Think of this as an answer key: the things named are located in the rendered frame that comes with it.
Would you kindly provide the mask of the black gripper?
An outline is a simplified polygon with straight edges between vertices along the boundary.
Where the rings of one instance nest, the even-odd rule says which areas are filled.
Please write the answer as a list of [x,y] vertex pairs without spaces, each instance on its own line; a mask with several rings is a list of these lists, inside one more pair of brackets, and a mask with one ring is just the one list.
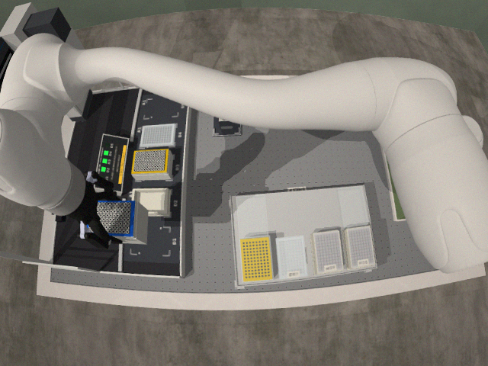
[[[117,197],[117,192],[112,190],[114,184],[99,176],[96,171],[85,172],[85,177],[84,198],[74,212],[66,215],[77,220],[78,224],[80,224],[80,232],[77,233],[77,238],[85,239],[98,249],[108,249],[111,243],[122,244],[122,240],[109,236],[97,214],[98,200],[121,201]],[[103,188],[104,191],[95,193],[93,184]],[[91,230],[87,225],[90,226]]]

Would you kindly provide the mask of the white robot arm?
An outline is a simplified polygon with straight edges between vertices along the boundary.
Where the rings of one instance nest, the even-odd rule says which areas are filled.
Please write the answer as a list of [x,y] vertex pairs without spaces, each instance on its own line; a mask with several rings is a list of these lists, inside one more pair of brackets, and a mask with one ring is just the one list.
[[85,178],[65,157],[62,117],[104,82],[250,127],[372,131],[428,262],[445,274],[488,262],[483,133],[461,115],[450,75],[431,63],[374,57],[251,79],[126,47],[78,50],[35,34],[15,50],[2,82],[0,195],[66,222],[84,198]]

